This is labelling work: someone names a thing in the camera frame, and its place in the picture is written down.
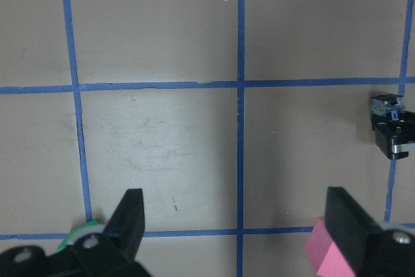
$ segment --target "vertical blue tape line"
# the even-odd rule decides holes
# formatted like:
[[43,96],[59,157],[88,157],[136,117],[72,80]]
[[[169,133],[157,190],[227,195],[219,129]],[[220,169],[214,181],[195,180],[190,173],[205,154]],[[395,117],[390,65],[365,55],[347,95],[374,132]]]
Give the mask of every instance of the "vertical blue tape line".
[[71,68],[71,80],[73,86],[73,100],[75,102],[75,115],[77,117],[78,149],[80,159],[80,177],[82,182],[82,193],[84,196],[86,221],[92,220],[91,197],[89,194],[88,170],[86,167],[84,131],[82,128],[82,101],[79,91],[79,79],[77,71],[77,55],[75,52],[75,38],[73,36],[71,0],[64,0],[64,16],[67,40],[67,52],[69,55],[69,66]]
[[412,7],[414,6],[414,0],[407,1],[407,14],[405,17],[405,30],[403,33],[403,45],[401,56],[401,72],[399,74],[399,95],[405,94],[405,83],[407,78],[408,69],[408,48],[410,40],[410,30],[412,28]]
[[[245,80],[245,0],[238,0],[238,68],[239,82]],[[244,246],[244,84],[238,87],[237,127],[237,255],[236,275],[243,277]]]
[[385,204],[385,216],[383,217],[384,222],[390,222],[390,213],[392,212],[392,194],[395,184],[395,174],[396,174],[396,161],[390,161],[389,167],[389,178],[388,178],[388,193],[386,194],[386,204]]

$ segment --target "floor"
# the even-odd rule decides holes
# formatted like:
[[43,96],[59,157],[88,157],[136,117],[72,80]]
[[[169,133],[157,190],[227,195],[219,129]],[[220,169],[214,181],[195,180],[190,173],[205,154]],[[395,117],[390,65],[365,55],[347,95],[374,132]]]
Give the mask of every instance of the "floor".
[[368,106],[415,110],[413,0],[0,2],[0,251],[53,253],[135,187],[155,277],[315,276],[327,186],[415,228],[415,155]]

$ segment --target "pink object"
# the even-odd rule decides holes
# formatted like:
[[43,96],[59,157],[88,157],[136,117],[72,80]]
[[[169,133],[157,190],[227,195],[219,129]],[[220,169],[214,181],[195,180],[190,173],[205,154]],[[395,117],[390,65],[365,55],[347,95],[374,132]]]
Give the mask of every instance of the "pink object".
[[321,277],[355,277],[342,253],[326,230],[323,219],[317,220],[305,245],[311,265]]

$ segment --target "black object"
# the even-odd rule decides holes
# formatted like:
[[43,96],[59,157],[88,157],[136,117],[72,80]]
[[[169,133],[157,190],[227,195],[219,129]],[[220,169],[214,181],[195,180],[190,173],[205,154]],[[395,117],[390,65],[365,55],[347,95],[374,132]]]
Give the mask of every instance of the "black object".
[[415,150],[415,113],[405,111],[403,98],[385,94],[370,99],[376,145],[391,160]]
[[415,237],[383,230],[342,187],[329,187],[326,228],[357,277],[415,276]]
[[11,248],[0,254],[0,277],[150,277],[134,261],[144,228],[143,192],[129,189],[101,234],[52,256],[36,246]]

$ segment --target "metal bolt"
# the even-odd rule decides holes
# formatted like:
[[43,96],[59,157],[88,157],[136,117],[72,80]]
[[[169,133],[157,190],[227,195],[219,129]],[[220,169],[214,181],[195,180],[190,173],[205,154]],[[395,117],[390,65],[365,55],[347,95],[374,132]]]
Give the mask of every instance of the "metal bolt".
[[404,233],[404,232],[400,232],[400,231],[397,231],[396,230],[392,234],[392,237],[395,239],[395,241],[397,243],[402,243],[404,245],[410,244],[410,237],[406,233]]
[[89,238],[85,239],[82,246],[85,249],[91,249],[99,244],[98,238],[95,235],[91,235]]
[[21,263],[21,262],[27,261],[31,257],[32,257],[32,252],[30,251],[30,249],[24,248],[21,252],[16,254],[13,260],[16,263]]

